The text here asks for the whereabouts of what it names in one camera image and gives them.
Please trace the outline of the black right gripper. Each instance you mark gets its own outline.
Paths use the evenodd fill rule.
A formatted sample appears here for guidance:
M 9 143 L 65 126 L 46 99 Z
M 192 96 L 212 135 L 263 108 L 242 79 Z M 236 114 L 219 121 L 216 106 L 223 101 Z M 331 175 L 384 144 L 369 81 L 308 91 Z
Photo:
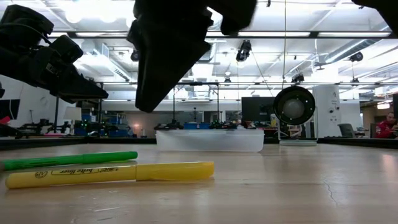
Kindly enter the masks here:
M 252 21 L 257 0 L 135 0 L 127 40 L 137 42 L 144 29 L 164 30 L 203 40 L 214 24 L 213 12 L 222 16 L 223 35 L 237 35 Z M 211 49 L 205 41 L 145 43 L 139 61 L 135 106 L 151 113 L 193 65 Z

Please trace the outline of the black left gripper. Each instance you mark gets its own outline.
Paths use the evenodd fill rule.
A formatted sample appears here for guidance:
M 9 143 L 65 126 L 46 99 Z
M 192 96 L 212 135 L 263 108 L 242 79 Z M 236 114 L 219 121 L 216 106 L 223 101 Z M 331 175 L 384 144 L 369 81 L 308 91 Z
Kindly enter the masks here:
M 50 91 L 69 103 L 106 99 L 93 78 L 80 74 L 50 47 L 53 24 L 40 13 L 10 5 L 0 19 L 0 75 Z

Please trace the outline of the green marker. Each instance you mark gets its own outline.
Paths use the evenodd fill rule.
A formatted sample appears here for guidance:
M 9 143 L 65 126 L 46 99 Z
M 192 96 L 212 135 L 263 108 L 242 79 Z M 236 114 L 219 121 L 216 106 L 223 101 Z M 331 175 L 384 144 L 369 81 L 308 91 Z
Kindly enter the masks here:
M 72 156 L 40 157 L 30 159 L 9 159 L 0 161 L 0 171 L 30 169 L 35 167 L 65 166 L 73 164 L 99 164 L 113 161 L 136 159 L 135 151 L 103 152 Z

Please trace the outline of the clear plastic supply box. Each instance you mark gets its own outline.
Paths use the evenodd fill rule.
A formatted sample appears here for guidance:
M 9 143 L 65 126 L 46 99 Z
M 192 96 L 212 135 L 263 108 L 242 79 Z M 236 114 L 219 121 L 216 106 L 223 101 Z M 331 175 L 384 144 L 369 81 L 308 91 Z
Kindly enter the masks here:
M 156 132 L 160 151 L 259 152 L 264 132 L 255 129 L 183 129 Z

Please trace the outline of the yellow highlighter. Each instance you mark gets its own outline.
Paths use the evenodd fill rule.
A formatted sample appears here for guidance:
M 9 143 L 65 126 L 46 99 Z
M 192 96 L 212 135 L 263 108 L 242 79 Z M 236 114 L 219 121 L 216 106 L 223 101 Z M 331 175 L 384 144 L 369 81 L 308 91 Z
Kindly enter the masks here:
M 213 162 L 178 162 L 139 164 L 134 166 L 95 167 L 84 169 L 42 170 L 10 174 L 5 181 L 8 189 L 75 185 L 126 180 L 202 180 L 214 174 Z

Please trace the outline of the small white lampshade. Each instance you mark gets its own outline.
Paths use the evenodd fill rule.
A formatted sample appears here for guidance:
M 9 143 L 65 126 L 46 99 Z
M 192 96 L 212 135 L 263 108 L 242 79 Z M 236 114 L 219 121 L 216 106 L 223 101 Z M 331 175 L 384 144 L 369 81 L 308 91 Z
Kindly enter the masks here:
M 65 120 L 81 121 L 81 108 L 79 107 L 66 107 L 65 114 L 63 117 Z

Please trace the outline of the black overhead crossbeam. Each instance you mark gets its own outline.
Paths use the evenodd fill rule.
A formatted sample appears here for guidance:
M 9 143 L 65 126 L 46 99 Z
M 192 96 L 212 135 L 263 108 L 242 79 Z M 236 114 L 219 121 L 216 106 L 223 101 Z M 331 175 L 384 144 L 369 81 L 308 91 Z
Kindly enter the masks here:
M 49 35 L 50 39 L 55 39 L 61 35 L 67 35 L 73 39 L 124 39 L 127 32 L 124 31 L 103 31 L 103 32 L 80 32 L 80 31 L 55 31 Z M 398 39 L 398 35 L 390 31 L 377 32 L 343 32 L 343 31 L 242 31 L 238 35 L 223 35 L 220 31 L 208 31 L 208 39 Z

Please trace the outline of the black monitor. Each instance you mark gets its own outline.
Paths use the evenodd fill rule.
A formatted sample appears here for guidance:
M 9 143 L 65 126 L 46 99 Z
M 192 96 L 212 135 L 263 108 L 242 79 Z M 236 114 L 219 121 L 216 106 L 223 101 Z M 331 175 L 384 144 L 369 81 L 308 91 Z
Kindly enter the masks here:
M 242 120 L 244 121 L 270 121 L 274 112 L 274 97 L 243 97 Z

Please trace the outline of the white spot lamp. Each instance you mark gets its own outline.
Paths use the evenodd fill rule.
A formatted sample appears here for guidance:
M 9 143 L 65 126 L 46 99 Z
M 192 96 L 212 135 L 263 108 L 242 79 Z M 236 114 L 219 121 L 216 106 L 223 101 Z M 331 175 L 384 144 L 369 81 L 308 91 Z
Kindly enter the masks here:
M 312 93 L 297 85 L 284 88 L 275 97 L 273 109 L 277 118 L 277 137 L 281 146 L 317 146 L 318 109 Z M 299 128 L 306 125 L 305 130 L 309 132 L 309 137 L 283 139 L 281 136 L 282 124 Z

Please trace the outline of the white column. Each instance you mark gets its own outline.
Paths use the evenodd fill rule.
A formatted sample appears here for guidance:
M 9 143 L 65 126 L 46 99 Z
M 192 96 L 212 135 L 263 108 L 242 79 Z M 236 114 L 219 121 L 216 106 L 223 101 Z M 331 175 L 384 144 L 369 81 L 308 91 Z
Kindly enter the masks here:
M 338 137 L 341 135 L 340 94 L 336 85 L 319 85 L 313 88 L 317 106 L 318 137 Z

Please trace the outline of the grey office chair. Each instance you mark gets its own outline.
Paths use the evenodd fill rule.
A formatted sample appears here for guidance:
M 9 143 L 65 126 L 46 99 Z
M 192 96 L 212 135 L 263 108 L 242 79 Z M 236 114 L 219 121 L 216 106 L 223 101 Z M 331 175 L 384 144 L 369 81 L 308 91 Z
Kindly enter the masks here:
M 338 125 L 341 136 L 344 138 L 356 138 L 356 133 L 352 127 L 351 124 L 349 123 L 341 123 Z

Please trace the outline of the person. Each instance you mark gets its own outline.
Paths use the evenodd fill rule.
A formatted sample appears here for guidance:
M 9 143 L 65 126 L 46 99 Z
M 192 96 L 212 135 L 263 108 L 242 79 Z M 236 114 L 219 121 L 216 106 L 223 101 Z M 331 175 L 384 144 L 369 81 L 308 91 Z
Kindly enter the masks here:
M 376 125 L 376 138 L 398 139 L 398 120 L 394 113 L 389 113 L 384 121 Z

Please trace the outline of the black wall screen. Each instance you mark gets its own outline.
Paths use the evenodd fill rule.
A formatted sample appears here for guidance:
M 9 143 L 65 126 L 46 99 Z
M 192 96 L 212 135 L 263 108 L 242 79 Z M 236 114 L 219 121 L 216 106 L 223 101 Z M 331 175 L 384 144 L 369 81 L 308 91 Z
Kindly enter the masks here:
M 17 119 L 20 100 L 0 100 L 0 119 Z

